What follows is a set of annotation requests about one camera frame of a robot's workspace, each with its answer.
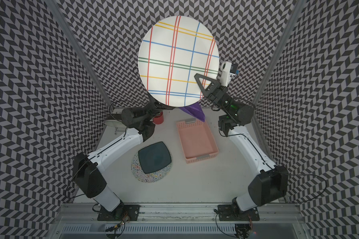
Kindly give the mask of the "purple microfibre cloth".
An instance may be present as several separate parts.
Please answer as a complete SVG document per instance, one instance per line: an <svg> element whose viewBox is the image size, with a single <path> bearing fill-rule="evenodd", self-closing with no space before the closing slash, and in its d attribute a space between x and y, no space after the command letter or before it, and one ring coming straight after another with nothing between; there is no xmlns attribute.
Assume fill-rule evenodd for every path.
<svg viewBox="0 0 359 239"><path fill-rule="evenodd" d="M180 107L180 110L184 111L185 113L195 117L196 119L205 122L205 114L199 104L199 102L196 102L192 105Z"/></svg>

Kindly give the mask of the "plaid striped round plate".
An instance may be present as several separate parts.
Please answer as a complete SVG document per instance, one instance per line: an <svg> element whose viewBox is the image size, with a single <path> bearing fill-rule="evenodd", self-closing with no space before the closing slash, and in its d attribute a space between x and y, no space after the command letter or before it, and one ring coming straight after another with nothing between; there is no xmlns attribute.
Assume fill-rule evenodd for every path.
<svg viewBox="0 0 359 239"><path fill-rule="evenodd" d="M199 21L185 16L157 22L138 53L140 79L162 104L185 107L203 98L195 75L216 79L220 65L216 38Z"/></svg>

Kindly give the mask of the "dark teal square plate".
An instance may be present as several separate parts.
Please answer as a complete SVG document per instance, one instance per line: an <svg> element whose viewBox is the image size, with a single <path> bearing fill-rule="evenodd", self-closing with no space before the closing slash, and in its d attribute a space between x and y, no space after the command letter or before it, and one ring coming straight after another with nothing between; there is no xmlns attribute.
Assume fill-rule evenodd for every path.
<svg viewBox="0 0 359 239"><path fill-rule="evenodd" d="M139 150L138 158L141 169L145 174L164 169L172 162L171 154L162 141Z"/></svg>

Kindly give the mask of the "colourful squiggle pattern plate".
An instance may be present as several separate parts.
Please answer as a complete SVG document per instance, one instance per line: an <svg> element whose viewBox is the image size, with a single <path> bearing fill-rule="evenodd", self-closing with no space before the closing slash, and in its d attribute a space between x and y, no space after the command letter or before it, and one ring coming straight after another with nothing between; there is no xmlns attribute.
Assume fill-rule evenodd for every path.
<svg viewBox="0 0 359 239"><path fill-rule="evenodd" d="M141 167L141 164L139 162L139 156L138 153L136 153L132 159L131 163L131 172L133 176L138 179L141 182L144 183L154 183L161 179L163 179L172 169L173 163L171 162L168 166L164 167L163 169L160 169L156 172L152 173L144 173Z"/></svg>

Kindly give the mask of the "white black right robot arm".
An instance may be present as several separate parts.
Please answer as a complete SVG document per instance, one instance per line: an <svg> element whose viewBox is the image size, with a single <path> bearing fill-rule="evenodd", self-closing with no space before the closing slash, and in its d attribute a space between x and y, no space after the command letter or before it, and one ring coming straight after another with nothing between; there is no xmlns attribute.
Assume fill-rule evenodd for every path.
<svg viewBox="0 0 359 239"><path fill-rule="evenodd" d="M254 115L253 104L236 101L215 79L198 73L194 79L203 96L224 112L218 118L219 132L236 145L253 175L247 192L232 201L236 210L245 212L284 197L288 186L286 167L271 160L246 128Z"/></svg>

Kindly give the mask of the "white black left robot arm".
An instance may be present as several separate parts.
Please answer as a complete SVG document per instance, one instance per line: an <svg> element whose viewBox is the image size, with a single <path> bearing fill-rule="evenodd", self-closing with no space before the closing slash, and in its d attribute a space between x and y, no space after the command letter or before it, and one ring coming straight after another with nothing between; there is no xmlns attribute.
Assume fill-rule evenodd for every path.
<svg viewBox="0 0 359 239"><path fill-rule="evenodd" d="M133 147L147 141L155 131L153 118L173 107L151 99L144 107L125 108L112 114L126 127L125 132L104 147L89 154L80 153L73 162L73 181L84 195L95 200L116 220L122 217L123 202L107 185L103 173Z"/></svg>

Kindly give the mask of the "pink plastic basket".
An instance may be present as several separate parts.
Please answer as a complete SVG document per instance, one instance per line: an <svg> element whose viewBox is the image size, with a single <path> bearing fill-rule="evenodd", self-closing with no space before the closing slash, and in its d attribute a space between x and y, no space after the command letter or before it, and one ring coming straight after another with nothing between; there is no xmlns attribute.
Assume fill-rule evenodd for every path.
<svg viewBox="0 0 359 239"><path fill-rule="evenodd" d="M187 164L211 159L219 154L207 121L191 118L178 121L176 127Z"/></svg>

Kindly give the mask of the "red ceramic mug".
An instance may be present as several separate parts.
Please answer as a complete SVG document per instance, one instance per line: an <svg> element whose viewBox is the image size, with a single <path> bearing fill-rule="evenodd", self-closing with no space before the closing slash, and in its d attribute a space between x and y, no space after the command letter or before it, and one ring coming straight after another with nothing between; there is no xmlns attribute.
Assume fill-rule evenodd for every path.
<svg viewBox="0 0 359 239"><path fill-rule="evenodd" d="M162 124L164 122L163 112L160 112L157 116L153 118L153 123L156 125Z"/></svg>

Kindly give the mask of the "aluminium corner post right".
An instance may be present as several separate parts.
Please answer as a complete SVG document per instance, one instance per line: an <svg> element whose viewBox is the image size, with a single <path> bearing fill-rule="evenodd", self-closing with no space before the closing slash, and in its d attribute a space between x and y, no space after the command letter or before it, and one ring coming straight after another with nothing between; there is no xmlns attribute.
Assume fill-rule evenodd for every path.
<svg viewBox="0 0 359 239"><path fill-rule="evenodd" d="M305 0L296 1L295 7L290 15L290 18L288 19L288 21L286 23L285 29L282 32L282 35L279 39L277 47L275 48L274 54L271 57L269 66L266 69L264 77L261 80L258 90L254 96L254 99L252 101L254 105L257 105L259 103L259 101L263 95L263 92L266 89L266 86L271 78L271 75L282 55L282 52L283 52L288 40L289 40L289 37L299 19L299 16L302 14L305 4L306 4Z"/></svg>

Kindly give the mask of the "aluminium corner post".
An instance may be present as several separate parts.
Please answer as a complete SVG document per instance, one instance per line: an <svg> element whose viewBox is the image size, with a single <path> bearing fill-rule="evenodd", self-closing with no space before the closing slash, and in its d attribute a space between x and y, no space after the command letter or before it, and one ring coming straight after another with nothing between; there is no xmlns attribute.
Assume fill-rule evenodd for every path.
<svg viewBox="0 0 359 239"><path fill-rule="evenodd" d="M65 17L60 12L60 8L56 1L53 0L45 0L44 3L47 5L48 9L51 11L54 19L57 21L58 25L62 29L64 35L66 36L68 42L72 46L73 50L75 51L77 57L81 61L82 65L84 66L85 70L89 74L92 82L96 86L97 90L99 91L100 95L103 97L105 103L110 106L111 100L104 90L100 80L98 79L96 73L94 72L89 60L87 59L84 51L81 49L79 42L77 41L75 35L73 34L70 26L65 20Z"/></svg>
<svg viewBox="0 0 359 239"><path fill-rule="evenodd" d="M266 69L264 77L261 80L258 90L254 96L254 99L252 101L254 105L257 105L259 103L259 101L263 95L263 92L266 89L266 86L271 78L271 75L282 55L282 52L283 52L288 40L289 40L289 37L299 19L299 16L302 14L305 4L306 4L305 0L296 1L295 7L290 15L290 18L288 19L288 21L286 23L285 29L282 32L282 35L279 39L277 47L275 48L274 54L271 57L269 66Z"/></svg>

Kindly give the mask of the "aluminium corner post left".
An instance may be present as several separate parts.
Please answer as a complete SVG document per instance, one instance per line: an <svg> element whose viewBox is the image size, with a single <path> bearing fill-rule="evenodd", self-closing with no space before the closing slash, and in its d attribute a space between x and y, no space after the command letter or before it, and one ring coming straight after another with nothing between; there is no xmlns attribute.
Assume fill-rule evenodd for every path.
<svg viewBox="0 0 359 239"><path fill-rule="evenodd" d="M60 12L60 8L56 1L53 0L45 0L44 3L47 5L48 9L51 11L54 19L57 21L58 25L62 29L64 35L66 36L68 42L72 46L73 50L75 51L77 57L81 61L82 65L84 66L85 70L89 74L92 82L96 86L97 90L99 91L100 95L103 97L105 103L110 106L111 100L104 90L100 80L98 79L96 73L94 72L89 60L87 59L84 51L81 49L79 42L77 41L75 35L73 34L70 26L65 20L65 17Z"/></svg>

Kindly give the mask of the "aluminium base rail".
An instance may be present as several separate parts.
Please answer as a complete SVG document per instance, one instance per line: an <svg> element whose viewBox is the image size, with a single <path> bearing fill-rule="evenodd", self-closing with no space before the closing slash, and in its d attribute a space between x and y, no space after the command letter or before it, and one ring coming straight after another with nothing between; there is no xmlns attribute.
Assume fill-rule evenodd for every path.
<svg viewBox="0 0 359 239"><path fill-rule="evenodd" d="M232 204L223 203L134 203L125 204L115 213L107 213L94 203L63 204L56 222L114 222L127 219L132 223L303 223L295 204L269 203L239 213Z"/></svg>

